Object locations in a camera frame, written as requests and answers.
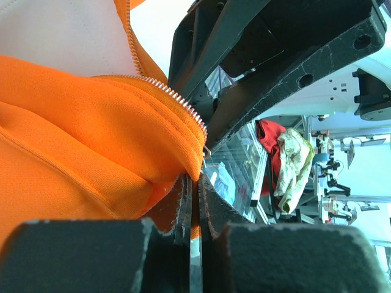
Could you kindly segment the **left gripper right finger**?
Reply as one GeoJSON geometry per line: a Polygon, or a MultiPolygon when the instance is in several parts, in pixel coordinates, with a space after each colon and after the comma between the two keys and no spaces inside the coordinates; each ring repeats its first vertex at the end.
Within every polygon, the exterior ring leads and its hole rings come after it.
{"type": "Polygon", "coordinates": [[[370,241],[339,225],[247,221],[199,180],[204,292],[389,292],[370,241]]]}

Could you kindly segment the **orange zip jacket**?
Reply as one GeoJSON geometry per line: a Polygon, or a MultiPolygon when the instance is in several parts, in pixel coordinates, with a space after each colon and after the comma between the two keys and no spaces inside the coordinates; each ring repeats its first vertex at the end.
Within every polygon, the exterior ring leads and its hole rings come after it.
{"type": "Polygon", "coordinates": [[[190,1],[1,2],[1,240],[30,220],[138,219],[206,127],[167,83],[190,1]]]}

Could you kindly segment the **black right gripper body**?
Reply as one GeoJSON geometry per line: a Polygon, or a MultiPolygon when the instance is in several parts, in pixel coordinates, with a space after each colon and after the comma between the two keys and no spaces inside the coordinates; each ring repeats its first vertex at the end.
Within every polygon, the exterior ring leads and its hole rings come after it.
{"type": "Polygon", "coordinates": [[[372,1],[270,1],[221,63],[236,78],[278,55],[312,52],[369,16],[372,1]]]}

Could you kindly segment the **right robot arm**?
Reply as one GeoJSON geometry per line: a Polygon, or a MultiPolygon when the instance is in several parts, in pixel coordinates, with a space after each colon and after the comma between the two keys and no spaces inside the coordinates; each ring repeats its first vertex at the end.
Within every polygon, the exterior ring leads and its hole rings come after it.
{"type": "Polygon", "coordinates": [[[364,69],[381,81],[389,1],[196,1],[174,32],[169,86],[215,151],[252,120],[354,112],[364,69]]]}

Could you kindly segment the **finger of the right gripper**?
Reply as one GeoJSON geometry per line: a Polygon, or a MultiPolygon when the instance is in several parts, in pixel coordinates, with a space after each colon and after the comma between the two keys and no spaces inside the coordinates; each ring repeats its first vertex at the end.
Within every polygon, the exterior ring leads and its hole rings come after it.
{"type": "Polygon", "coordinates": [[[168,86],[190,98],[268,1],[196,1],[175,30],[168,86]]]}
{"type": "Polygon", "coordinates": [[[208,126],[217,149],[245,124],[316,81],[379,51],[380,1],[271,1],[261,17],[283,51],[234,83],[208,126]]]}

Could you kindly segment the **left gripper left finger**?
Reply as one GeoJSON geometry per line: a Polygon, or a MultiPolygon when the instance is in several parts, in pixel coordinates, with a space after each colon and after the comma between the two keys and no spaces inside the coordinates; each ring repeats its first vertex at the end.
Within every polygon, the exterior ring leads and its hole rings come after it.
{"type": "Polygon", "coordinates": [[[139,220],[34,220],[1,248],[2,292],[188,292],[192,181],[139,220]]]}

